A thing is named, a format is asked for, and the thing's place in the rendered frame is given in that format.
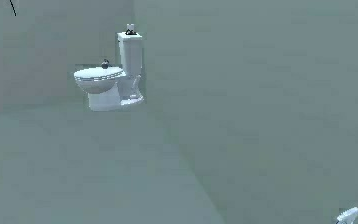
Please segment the white toilet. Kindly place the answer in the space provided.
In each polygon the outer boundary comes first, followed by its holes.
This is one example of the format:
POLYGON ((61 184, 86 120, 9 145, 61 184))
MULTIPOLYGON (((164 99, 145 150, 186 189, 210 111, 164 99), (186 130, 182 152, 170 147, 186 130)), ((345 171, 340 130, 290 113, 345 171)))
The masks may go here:
POLYGON ((103 69, 101 66, 75 71, 75 83, 88 96, 92 111, 112 111, 127 108, 144 101, 139 89, 142 78, 142 40, 143 37, 117 34, 121 65, 103 69))

